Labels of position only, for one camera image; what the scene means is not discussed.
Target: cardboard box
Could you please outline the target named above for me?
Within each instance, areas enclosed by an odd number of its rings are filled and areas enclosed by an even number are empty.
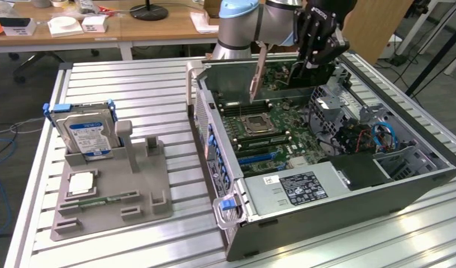
[[[0,18],[6,35],[30,36],[36,31],[36,21],[32,18]]]
[[[87,17],[82,22],[82,28],[84,32],[106,32],[107,31],[107,19],[106,16]]]
[[[221,6],[222,0],[206,0],[205,10],[206,10],[206,20],[209,25],[221,25]]]

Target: white box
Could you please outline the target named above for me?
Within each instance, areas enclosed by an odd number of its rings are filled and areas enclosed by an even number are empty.
[[[71,17],[54,18],[48,21],[48,26],[52,37],[80,35],[84,33],[79,21]]]
[[[386,45],[385,51],[379,56],[379,59],[390,59],[394,56],[395,50],[401,47],[402,38],[397,35],[391,36],[390,42]]]
[[[36,31],[36,27],[38,27],[36,21],[31,19],[26,27],[24,26],[20,26],[20,27],[3,26],[3,30],[4,30],[6,35],[8,36],[30,36],[30,35],[34,35]]]
[[[82,22],[82,28],[84,32],[106,32],[107,31],[107,19],[106,16],[87,17]]]

